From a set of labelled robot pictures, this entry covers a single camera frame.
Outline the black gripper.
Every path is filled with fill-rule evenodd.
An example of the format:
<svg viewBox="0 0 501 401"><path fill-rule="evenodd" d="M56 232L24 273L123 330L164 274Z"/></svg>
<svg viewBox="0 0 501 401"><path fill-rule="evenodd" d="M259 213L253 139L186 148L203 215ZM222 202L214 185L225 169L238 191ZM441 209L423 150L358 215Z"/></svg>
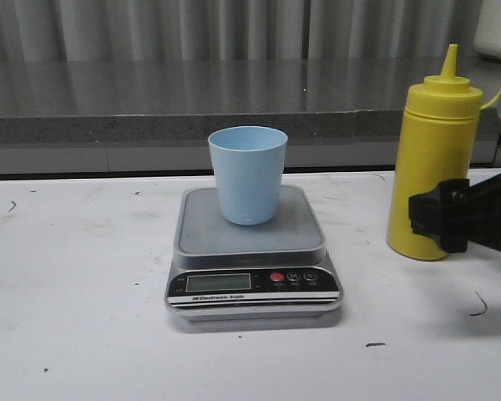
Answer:
<svg viewBox="0 0 501 401"><path fill-rule="evenodd" d="M427 237L446 253L464 253L468 241L501 251L501 174L469 188L469 179L438 183L426 193L408 199L408 218L412 233ZM466 238L452 228L456 203L466 194Z"/></svg>

